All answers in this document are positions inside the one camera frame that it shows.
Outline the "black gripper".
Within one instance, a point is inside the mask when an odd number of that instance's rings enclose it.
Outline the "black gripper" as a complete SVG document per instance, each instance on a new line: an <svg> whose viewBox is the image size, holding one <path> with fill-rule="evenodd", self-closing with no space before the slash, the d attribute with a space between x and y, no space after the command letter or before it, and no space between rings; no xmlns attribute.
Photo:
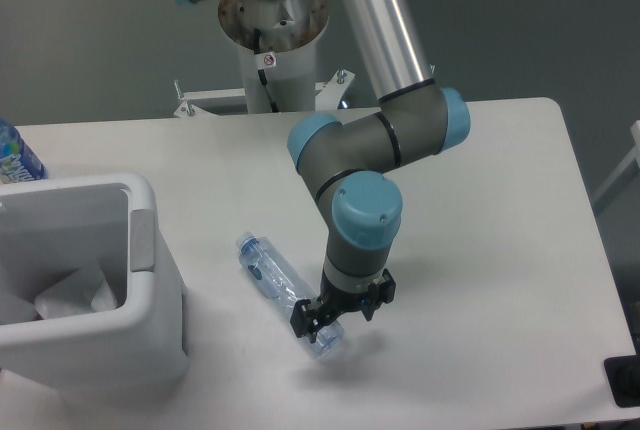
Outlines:
<svg viewBox="0 0 640 430"><path fill-rule="evenodd" d="M364 281L347 278L349 291L338 286L340 279L328 269L323 270L320 296L316 300L297 300L290 317L290 324L297 338L306 337L315 343L328 320L337 320L345 313L362 313L371 321L375 312L395 298L396 282L388 269L366 277Z"/></svg>

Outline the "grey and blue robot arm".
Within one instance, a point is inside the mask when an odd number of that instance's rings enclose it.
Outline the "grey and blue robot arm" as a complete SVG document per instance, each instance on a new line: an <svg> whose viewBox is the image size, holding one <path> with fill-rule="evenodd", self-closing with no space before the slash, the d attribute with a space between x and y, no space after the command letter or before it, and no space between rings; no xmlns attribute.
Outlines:
<svg viewBox="0 0 640 430"><path fill-rule="evenodd" d="M315 46L328 24L326 0L218 2L220 27L239 53L248 111L305 113L287 148L328 241L320 293L296 301L292 329L314 340L345 313L371 319L396 289L386 261L402 198L386 173L463 142L468 107L456 90L436 84L404 0L343 0L379 104L349 123L315 107Z"/></svg>

